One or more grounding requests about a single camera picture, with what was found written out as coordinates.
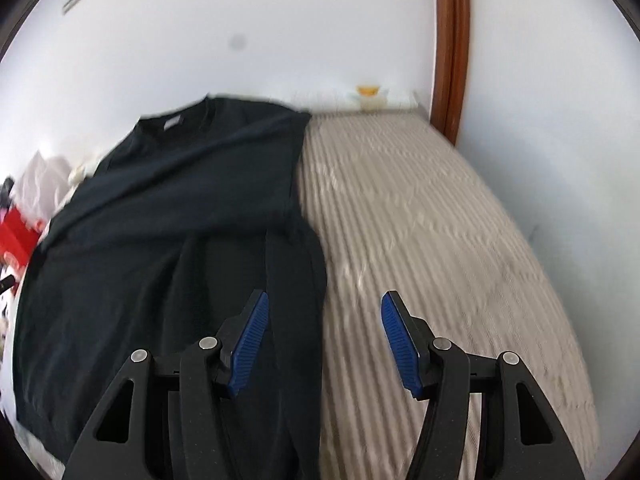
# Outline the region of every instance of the blue gripper pad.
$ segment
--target blue gripper pad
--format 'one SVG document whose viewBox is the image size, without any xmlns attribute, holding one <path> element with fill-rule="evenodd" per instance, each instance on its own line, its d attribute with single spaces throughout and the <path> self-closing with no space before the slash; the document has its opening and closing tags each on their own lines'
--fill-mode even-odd
<svg viewBox="0 0 640 480">
<path fill-rule="evenodd" d="M 254 366 L 255 357 L 260 348 L 260 341 L 264 335 L 264 329 L 269 320 L 269 298 L 262 293 L 255 305 L 254 311 L 249 316 L 238 344 L 231 355 L 231 378 L 229 379 L 229 392 L 235 397 L 249 381 L 251 368 Z"/>
<path fill-rule="evenodd" d="M 402 385 L 411 391 L 415 399 L 422 391 L 418 375 L 418 352 L 389 293 L 382 297 L 382 325 L 396 359 Z"/>
</svg>

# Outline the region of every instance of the white plastic bag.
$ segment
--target white plastic bag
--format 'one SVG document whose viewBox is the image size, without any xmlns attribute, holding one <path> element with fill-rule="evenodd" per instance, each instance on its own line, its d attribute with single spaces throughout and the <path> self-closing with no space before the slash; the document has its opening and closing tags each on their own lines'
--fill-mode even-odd
<svg viewBox="0 0 640 480">
<path fill-rule="evenodd" d="M 62 156 L 36 152 L 11 190 L 11 198 L 30 227 L 42 231 L 71 189 L 71 166 Z"/>
</svg>

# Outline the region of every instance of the mattress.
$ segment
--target mattress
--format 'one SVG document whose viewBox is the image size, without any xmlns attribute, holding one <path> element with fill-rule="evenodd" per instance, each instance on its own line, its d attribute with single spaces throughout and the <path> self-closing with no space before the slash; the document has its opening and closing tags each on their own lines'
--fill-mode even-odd
<svg viewBox="0 0 640 480">
<path fill-rule="evenodd" d="M 380 299 L 391 289 L 436 336 L 466 352 L 517 352 L 582 466 L 590 463 L 598 445 L 593 397 L 562 305 L 500 204 L 438 132 L 415 113 L 316 116 L 298 185 L 328 273 L 323 478 L 401 479 L 411 462 L 427 403 L 402 388 L 386 342 Z M 12 341 L 10 333 L 5 365 Z M 62 464 L 11 420 L 10 365 L 0 383 L 21 445 L 60 478 Z M 461 479 L 474 476 L 479 407 L 472 396 Z"/>
</svg>

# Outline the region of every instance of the fabric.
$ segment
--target fabric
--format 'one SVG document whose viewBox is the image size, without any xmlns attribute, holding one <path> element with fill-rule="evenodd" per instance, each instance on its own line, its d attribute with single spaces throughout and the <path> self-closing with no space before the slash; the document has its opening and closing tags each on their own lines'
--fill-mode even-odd
<svg viewBox="0 0 640 480">
<path fill-rule="evenodd" d="M 326 274 L 294 179 L 308 120 L 228 98 L 141 120 L 54 218 L 14 343 L 18 421 L 53 455 L 135 349 L 181 352 L 262 288 L 270 325 L 222 406 L 234 461 L 242 478 L 318 477 Z"/>
<path fill-rule="evenodd" d="M 323 478 L 402 479 L 411 462 L 426 402 L 403 389 L 386 341 L 390 289 L 466 352 L 517 352 L 590 463 L 598 425 L 574 331 L 513 222 L 437 131 L 417 114 L 314 117 L 298 181 L 328 273 Z M 478 449 L 472 399 L 464 480 Z"/>
</svg>

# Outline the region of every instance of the wooden frame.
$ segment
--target wooden frame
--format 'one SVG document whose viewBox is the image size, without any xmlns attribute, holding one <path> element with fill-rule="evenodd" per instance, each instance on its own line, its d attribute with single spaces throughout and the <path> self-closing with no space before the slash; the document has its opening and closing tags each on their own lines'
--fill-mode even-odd
<svg viewBox="0 0 640 480">
<path fill-rule="evenodd" d="M 431 124 L 456 144 L 469 54 L 470 0 L 436 0 L 436 67 Z"/>
</svg>

